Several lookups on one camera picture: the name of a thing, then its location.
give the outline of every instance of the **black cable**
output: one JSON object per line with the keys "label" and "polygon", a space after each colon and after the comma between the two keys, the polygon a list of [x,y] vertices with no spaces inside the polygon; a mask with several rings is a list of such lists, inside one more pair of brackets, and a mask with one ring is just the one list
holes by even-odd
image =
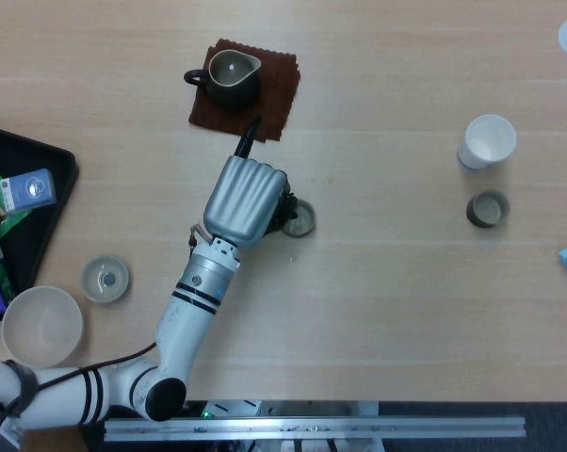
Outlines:
{"label": "black cable", "polygon": [[55,386],[56,384],[59,384],[62,381],[66,381],[67,379],[72,379],[74,377],[77,377],[83,374],[84,372],[89,372],[90,370],[99,369],[100,367],[106,367],[107,365],[118,364],[124,361],[132,360],[141,355],[145,355],[148,351],[150,351],[154,347],[155,347],[155,342],[152,342],[152,344],[149,345],[148,347],[145,347],[143,350],[140,350],[137,353],[133,353],[132,355],[123,356],[122,358],[117,358],[115,360],[104,361],[103,363],[91,364],[86,367],[80,367],[76,370],[73,370],[69,374],[62,375],[61,377],[57,377],[56,379],[50,379],[49,381],[40,384],[39,391],[42,391],[43,389],[46,388],[50,388],[51,386]]}
{"label": "black cable", "polygon": [[[43,384],[40,384],[39,385],[39,391],[42,391],[43,389],[47,389],[47,388],[50,388],[52,386],[55,386],[55,385],[61,383],[62,381],[66,381],[67,379],[72,379],[74,377],[82,375],[84,372],[89,372],[90,370],[99,369],[100,367],[106,367],[107,365],[118,364],[118,363],[123,363],[123,362],[128,361],[128,360],[132,360],[134,358],[137,358],[141,355],[146,354],[148,351],[150,351],[154,347],[155,347],[155,342],[152,342],[148,347],[145,347],[143,350],[140,350],[137,353],[133,353],[132,355],[123,356],[122,358],[117,358],[115,360],[104,361],[102,363],[91,364],[91,365],[88,365],[86,367],[80,367],[80,368],[78,368],[78,369],[76,369],[76,370],[74,370],[74,371],[72,371],[68,374],[64,374],[60,377],[57,377],[56,379],[50,379],[49,381],[46,381]],[[3,411],[3,414],[0,417],[0,428],[3,425],[3,423],[5,422],[5,420],[9,417],[9,415],[11,414],[13,409],[18,405],[19,401],[20,401],[20,397],[17,396],[7,404],[7,406],[5,407],[5,410]]]}

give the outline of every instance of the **small bowl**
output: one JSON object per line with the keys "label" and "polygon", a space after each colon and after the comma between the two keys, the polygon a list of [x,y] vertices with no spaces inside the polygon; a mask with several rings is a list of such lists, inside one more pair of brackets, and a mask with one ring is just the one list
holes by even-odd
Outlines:
{"label": "small bowl", "polygon": [[83,268],[81,285],[85,296],[98,303],[119,299],[129,285],[129,270],[120,257],[99,256]]}
{"label": "small bowl", "polygon": [[315,228],[315,210],[305,200],[297,200],[296,215],[289,219],[282,227],[284,234],[294,238],[301,238],[310,234]]}
{"label": "small bowl", "polygon": [[510,201],[498,190],[485,190],[470,200],[465,213],[473,225],[493,228],[508,218]]}
{"label": "small bowl", "polygon": [[25,290],[3,316],[1,339],[13,359],[50,367],[68,358],[83,336],[83,316],[72,296],[57,287]]}

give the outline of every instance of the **black cup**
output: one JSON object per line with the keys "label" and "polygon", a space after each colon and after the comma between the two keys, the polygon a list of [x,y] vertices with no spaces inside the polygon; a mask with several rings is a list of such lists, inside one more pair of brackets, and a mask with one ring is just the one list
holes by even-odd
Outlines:
{"label": "black cup", "polygon": [[479,228],[493,228],[503,223],[510,213],[510,202],[497,190],[485,190],[468,203],[465,214]]}
{"label": "black cup", "polygon": [[260,93],[261,60],[236,50],[221,50],[208,63],[208,70],[195,69],[184,75],[191,85],[206,89],[216,103],[230,109],[252,105]]}

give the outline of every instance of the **white paper cup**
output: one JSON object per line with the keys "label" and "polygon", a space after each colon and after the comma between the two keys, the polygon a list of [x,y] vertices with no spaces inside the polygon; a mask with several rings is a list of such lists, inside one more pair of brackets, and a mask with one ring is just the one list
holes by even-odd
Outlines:
{"label": "white paper cup", "polygon": [[482,170],[508,158],[517,142],[511,122],[498,115],[482,115],[465,129],[457,156],[470,170]]}

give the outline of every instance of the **bowl rim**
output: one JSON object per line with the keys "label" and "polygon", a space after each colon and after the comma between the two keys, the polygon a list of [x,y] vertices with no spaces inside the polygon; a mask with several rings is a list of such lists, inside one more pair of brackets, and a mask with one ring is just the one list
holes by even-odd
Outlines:
{"label": "bowl rim", "polygon": [[[8,346],[8,342],[6,341],[6,333],[5,333],[5,328],[6,328],[6,319],[9,319],[9,316],[11,312],[13,312],[14,310],[18,309],[18,305],[22,303],[23,299],[26,299],[26,297],[33,292],[39,292],[39,291],[45,291],[45,290],[50,290],[50,291],[55,291],[60,293],[61,295],[64,295],[65,299],[67,299],[69,302],[72,303],[74,310],[78,313],[78,315],[76,316],[76,328],[78,329],[77,332],[77,339],[73,344],[73,347],[71,350],[68,351],[68,353],[66,353],[63,357],[59,357],[58,361],[51,361],[50,363],[43,363],[43,364],[39,364],[39,363],[27,363],[25,360],[22,359],[22,357],[18,357],[16,356],[16,354],[13,352],[13,350]],[[24,290],[23,292],[20,292],[12,301],[11,303],[8,305],[8,308],[5,310],[5,313],[3,314],[3,320],[1,321],[1,342],[3,343],[3,347],[5,347],[5,349],[8,351],[9,355],[11,355],[11,357],[14,359],[14,361],[26,365],[28,367],[32,367],[32,368],[41,368],[41,367],[51,367],[53,365],[62,363],[63,361],[65,361],[67,358],[69,358],[73,352],[76,350],[76,348],[78,347],[78,345],[80,344],[80,341],[83,337],[83,329],[85,327],[85,322],[83,319],[83,313],[80,310],[80,307],[78,306],[78,303],[76,302],[76,300],[74,299],[74,297],[72,295],[70,295],[68,292],[66,292],[63,289],[60,289],[59,287],[55,287],[53,285],[35,285],[33,287],[29,287],[26,290]]]}

